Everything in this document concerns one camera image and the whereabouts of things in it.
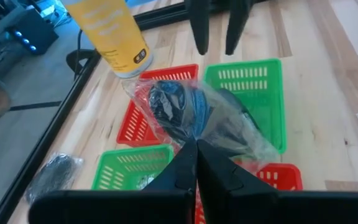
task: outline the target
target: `plastic basket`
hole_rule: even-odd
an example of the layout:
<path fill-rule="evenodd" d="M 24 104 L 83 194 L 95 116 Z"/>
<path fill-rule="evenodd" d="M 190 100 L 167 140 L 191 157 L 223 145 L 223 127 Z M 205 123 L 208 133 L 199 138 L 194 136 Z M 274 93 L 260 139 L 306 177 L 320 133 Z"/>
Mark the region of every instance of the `plastic basket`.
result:
<path fill-rule="evenodd" d="M 282 66 L 279 59 L 210 65 L 204 81 L 234 93 L 250 111 L 261 133 L 278 150 L 287 149 Z"/>
<path fill-rule="evenodd" d="M 139 78 L 155 80 L 186 80 L 195 79 L 198 74 L 198 65 L 184 65 L 179 67 L 164 68 L 147 71 L 140 74 Z M 127 144 L 132 147 L 152 146 L 160 144 L 153 131 L 147 124 L 143 114 L 137 109 L 131 100 L 117 135 L 117 143 Z"/>
<path fill-rule="evenodd" d="M 301 172 L 292 164 L 268 164 L 257 177 L 278 190 L 303 190 Z M 195 223 L 204 224 L 205 217 L 197 188 Z"/>
<path fill-rule="evenodd" d="M 108 151 L 102 154 L 93 180 L 94 190 L 139 190 L 142 178 L 156 178 L 171 162 L 170 145 Z"/>

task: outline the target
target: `basket slot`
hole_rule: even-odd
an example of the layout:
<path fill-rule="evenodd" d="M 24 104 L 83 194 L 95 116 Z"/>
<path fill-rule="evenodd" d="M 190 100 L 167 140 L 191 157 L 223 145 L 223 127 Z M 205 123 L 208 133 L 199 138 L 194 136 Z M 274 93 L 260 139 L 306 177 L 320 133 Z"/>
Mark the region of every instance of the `basket slot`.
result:
<path fill-rule="evenodd" d="M 221 82 L 220 87 L 225 88 L 225 89 L 230 90 L 230 91 L 266 90 L 267 89 L 267 80 Z"/>
<path fill-rule="evenodd" d="M 110 176 L 110 177 L 112 177 L 112 173 L 110 173 L 109 171 L 103 170 L 103 173 L 108 175 L 108 176 Z"/>
<path fill-rule="evenodd" d="M 139 156 L 142 157 L 144 161 L 148 161 L 148 160 L 149 160 L 146 155 L 139 155 Z"/>
<path fill-rule="evenodd" d="M 124 166 L 124 167 L 125 167 L 125 169 L 126 169 L 128 172 L 132 172 L 131 167 L 129 167 L 129 166 Z"/>
<path fill-rule="evenodd" d="M 120 173 L 120 172 L 116 172 L 117 175 L 124 177 L 124 174 Z"/>
<path fill-rule="evenodd" d="M 122 179 L 122 178 L 120 178 L 120 177 L 118 177 L 118 176 L 114 176 L 114 178 L 116 179 L 116 180 L 118 180 L 118 181 L 124 181 L 124 179 Z"/>
<path fill-rule="evenodd" d="M 131 155 L 132 158 L 134 158 L 134 161 L 140 162 L 141 159 L 138 158 L 138 155 Z"/>
<path fill-rule="evenodd" d="M 111 178 L 110 177 L 108 177 L 108 176 L 105 176 L 105 175 L 102 175 L 101 176 L 103 179 L 106 179 L 106 180 L 108 180 L 108 181 L 110 181 L 111 180 Z"/>
<path fill-rule="evenodd" d="M 147 123 L 144 117 L 141 115 L 139 109 L 134 108 L 131 116 L 129 117 L 129 122 L 124 137 L 129 141 L 141 141 L 145 136 L 146 129 Z"/>
<path fill-rule="evenodd" d="M 127 162 L 126 159 L 123 156 L 117 156 L 117 158 L 121 163 Z"/>
<path fill-rule="evenodd" d="M 119 185 L 119 186 L 122 186 L 122 183 L 120 183 L 120 182 L 118 182 L 118 181 L 116 181 L 116 180 L 113 181 L 112 183 L 113 183 L 113 184 L 116 184 L 116 185 Z"/>
<path fill-rule="evenodd" d="M 135 155 L 130 156 L 130 157 L 134 162 L 139 162 L 138 158 Z"/>
<path fill-rule="evenodd" d="M 129 162 L 135 162 L 134 158 L 131 155 L 128 156 L 128 160 Z"/>
<path fill-rule="evenodd" d="M 219 70 L 219 79 L 235 79 L 235 78 L 256 78 L 267 77 L 267 67 L 255 67 L 255 68 L 243 68 L 243 69 L 231 69 L 231 70 Z"/>
<path fill-rule="evenodd" d="M 109 185 L 109 182 L 107 182 L 107 181 L 105 181 L 105 180 L 100 180 L 100 182 L 102 183 L 102 184 L 104 184 L 104 185 Z"/>
<path fill-rule="evenodd" d="M 130 160 L 129 160 L 129 157 L 128 156 L 124 156 L 125 157 L 125 159 L 127 160 L 127 162 L 131 162 Z"/>
<path fill-rule="evenodd" d="M 168 75 L 159 75 L 153 77 L 154 80 L 186 80 L 191 79 L 190 72 L 170 73 Z"/>
<path fill-rule="evenodd" d="M 104 168 L 107 169 L 107 170 L 110 171 L 110 172 L 114 171 L 114 170 L 113 170 L 111 167 L 109 167 L 109 166 L 104 166 Z"/>

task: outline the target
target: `black cable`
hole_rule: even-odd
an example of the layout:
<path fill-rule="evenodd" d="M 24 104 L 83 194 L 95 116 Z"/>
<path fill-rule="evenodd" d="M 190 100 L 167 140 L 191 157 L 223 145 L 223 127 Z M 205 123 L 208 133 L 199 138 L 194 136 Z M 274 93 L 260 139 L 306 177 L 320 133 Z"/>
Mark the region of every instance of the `black cable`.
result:
<path fill-rule="evenodd" d="M 76 56 L 76 59 L 75 59 L 74 80 L 78 75 L 77 66 L 78 66 L 79 59 L 80 59 L 81 35 L 82 35 L 82 29 L 80 29 L 80 31 L 78 32 L 78 38 L 77 38 L 77 56 Z"/>

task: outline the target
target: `blue light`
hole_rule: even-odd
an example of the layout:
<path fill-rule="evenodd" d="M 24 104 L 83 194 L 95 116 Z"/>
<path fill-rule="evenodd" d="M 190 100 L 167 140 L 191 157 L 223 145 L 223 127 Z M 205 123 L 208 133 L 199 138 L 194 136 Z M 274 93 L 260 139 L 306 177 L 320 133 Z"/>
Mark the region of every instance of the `blue light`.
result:
<path fill-rule="evenodd" d="M 18 36 L 18 37 L 21 37 L 21 36 L 22 36 L 22 33 L 19 32 L 19 31 L 15 31 L 15 35 Z"/>

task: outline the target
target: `black metal frame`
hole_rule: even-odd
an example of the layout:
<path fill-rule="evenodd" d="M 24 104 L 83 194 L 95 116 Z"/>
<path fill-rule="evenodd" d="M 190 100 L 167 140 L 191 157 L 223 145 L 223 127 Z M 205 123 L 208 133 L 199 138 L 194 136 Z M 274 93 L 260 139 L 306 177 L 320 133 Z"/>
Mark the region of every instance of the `black metal frame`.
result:
<path fill-rule="evenodd" d="M 265 0 L 250 1 L 257 3 Z M 212 14 L 223 12 L 228 9 L 229 1 L 226 0 L 212 0 L 211 5 L 209 6 L 209 11 Z M 189 19 L 185 3 L 174 4 L 172 6 L 145 12 L 134 17 L 141 30 L 152 29 Z M 56 115 L 53 117 L 52 122 L 39 139 L 38 143 L 34 147 L 34 150 L 28 156 L 15 180 L 0 201 L 0 223 L 7 223 L 10 219 L 13 211 L 19 203 L 19 200 L 23 196 L 26 187 L 32 180 L 38 168 L 41 166 L 42 161 L 47 155 L 48 150 L 55 140 L 62 124 L 66 120 L 99 60 L 100 54 L 95 51 L 95 56 L 88 60 L 84 66 L 80 77 L 75 81 L 69 94 L 61 104 Z"/>

